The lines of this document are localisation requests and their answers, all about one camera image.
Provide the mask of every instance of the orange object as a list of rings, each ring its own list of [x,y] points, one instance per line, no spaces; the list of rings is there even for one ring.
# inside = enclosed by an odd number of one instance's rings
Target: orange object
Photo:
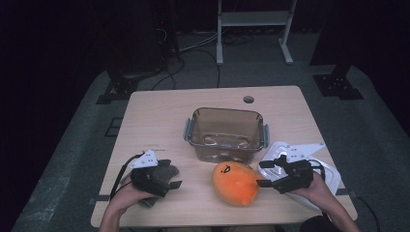
[[[219,163],[213,172],[212,182],[216,194],[226,203],[247,206],[259,191],[256,180],[263,179],[248,165],[225,161]]]

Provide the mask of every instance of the gray floor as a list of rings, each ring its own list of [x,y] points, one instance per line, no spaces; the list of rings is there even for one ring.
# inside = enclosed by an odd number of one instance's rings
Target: gray floor
[[[336,163],[344,184],[371,206],[382,231],[408,231],[410,221],[410,139],[375,92],[369,78],[356,68],[347,77],[364,100],[341,101],[322,97],[312,76],[330,73],[333,66],[308,65],[318,34],[291,34],[289,49],[295,61],[284,63],[278,35],[255,36],[242,45],[224,47],[220,67],[220,88],[297,85],[307,100],[314,119]],[[180,36],[180,47],[206,37]],[[201,47],[215,55],[214,45]],[[184,68],[174,75],[177,89],[216,88],[218,69],[203,51],[182,54]],[[181,63],[173,60],[171,72]],[[137,91],[149,91],[163,77],[141,81]],[[93,198],[99,193],[103,175],[115,144],[105,137],[112,118],[122,117],[127,101],[96,104],[109,78],[97,76],[76,111],[46,171],[22,212],[14,231],[97,231],[90,224]],[[172,89],[170,79],[156,90]],[[375,222],[364,204],[353,199],[363,231],[375,231]],[[284,225],[287,232],[298,225]]]

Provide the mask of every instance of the dark background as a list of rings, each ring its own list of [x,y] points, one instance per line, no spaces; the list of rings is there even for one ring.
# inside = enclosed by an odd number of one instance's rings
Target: dark background
[[[150,3],[0,3],[0,217],[7,222],[6,230],[27,203],[94,78],[112,64],[135,72],[154,70],[169,55],[169,43],[158,47],[153,40],[155,28],[169,29],[168,1]],[[288,4],[242,0],[237,10],[280,10]],[[370,77],[406,131],[410,131],[406,93],[410,87],[409,4],[398,0],[299,1],[292,24],[292,31],[299,33],[322,29],[311,64],[336,64],[347,58]],[[236,1],[223,1],[226,11],[235,5]],[[178,31],[216,30],[216,0],[176,0],[175,7]]]

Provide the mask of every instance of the orange pumpkin toy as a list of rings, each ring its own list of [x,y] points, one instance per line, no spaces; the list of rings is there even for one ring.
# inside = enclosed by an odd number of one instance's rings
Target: orange pumpkin toy
[[[259,191],[256,180],[261,179],[250,166],[235,161],[219,163],[212,175],[216,194],[235,206],[247,206],[253,201]]]

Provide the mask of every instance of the black stand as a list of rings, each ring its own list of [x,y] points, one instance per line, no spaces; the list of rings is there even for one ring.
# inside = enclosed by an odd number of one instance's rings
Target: black stand
[[[359,90],[353,88],[346,78],[350,66],[348,62],[340,62],[331,74],[316,74],[313,76],[324,97],[339,97],[341,100],[363,99]]]

